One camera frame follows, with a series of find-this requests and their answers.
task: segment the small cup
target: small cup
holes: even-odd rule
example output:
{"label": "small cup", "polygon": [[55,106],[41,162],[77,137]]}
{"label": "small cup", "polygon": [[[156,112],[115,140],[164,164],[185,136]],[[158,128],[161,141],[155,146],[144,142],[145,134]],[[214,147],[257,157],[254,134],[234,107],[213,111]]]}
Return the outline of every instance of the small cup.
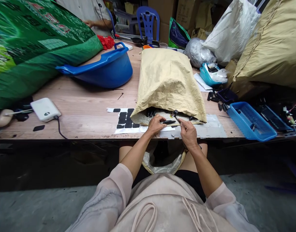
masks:
{"label": "small cup", "polygon": [[167,48],[168,45],[166,43],[160,43],[160,48]]}

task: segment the woman's left hand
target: woman's left hand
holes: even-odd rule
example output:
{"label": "woman's left hand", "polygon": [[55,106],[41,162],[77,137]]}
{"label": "woman's left hand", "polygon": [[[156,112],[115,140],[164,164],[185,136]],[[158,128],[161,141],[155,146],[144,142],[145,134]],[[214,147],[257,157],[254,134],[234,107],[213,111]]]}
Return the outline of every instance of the woman's left hand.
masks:
{"label": "woman's left hand", "polygon": [[167,125],[160,123],[163,121],[166,121],[166,118],[162,117],[161,115],[157,114],[156,116],[154,116],[149,122],[149,127],[146,133],[148,133],[150,136],[153,136],[154,134],[165,128]]}

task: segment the green woven sack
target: green woven sack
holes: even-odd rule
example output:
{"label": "green woven sack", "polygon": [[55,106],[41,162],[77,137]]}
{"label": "green woven sack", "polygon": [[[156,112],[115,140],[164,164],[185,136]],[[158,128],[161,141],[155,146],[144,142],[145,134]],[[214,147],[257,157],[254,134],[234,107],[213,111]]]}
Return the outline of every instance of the green woven sack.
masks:
{"label": "green woven sack", "polygon": [[0,0],[0,109],[37,91],[103,46],[79,18],[52,0]]}

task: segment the sheer sleeve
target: sheer sleeve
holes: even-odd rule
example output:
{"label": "sheer sleeve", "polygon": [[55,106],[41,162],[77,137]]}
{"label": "sheer sleeve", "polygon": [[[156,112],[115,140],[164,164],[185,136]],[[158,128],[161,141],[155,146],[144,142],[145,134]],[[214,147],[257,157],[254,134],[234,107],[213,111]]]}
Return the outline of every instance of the sheer sleeve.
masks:
{"label": "sheer sleeve", "polygon": [[98,184],[94,196],[66,231],[110,231],[129,201],[132,184],[130,170],[118,164],[109,177]]}
{"label": "sheer sleeve", "polygon": [[244,206],[236,201],[235,195],[224,182],[207,198],[205,205],[224,217],[237,231],[259,232],[249,223]]}

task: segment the blue tray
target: blue tray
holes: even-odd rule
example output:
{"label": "blue tray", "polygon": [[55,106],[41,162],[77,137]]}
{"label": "blue tray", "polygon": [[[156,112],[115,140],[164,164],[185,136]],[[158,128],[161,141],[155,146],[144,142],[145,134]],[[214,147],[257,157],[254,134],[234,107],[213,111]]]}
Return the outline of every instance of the blue tray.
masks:
{"label": "blue tray", "polygon": [[[277,136],[276,131],[247,102],[230,104],[227,113],[248,140],[266,142]],[[254,131],[250,127],[252,124],[255,125]]]}

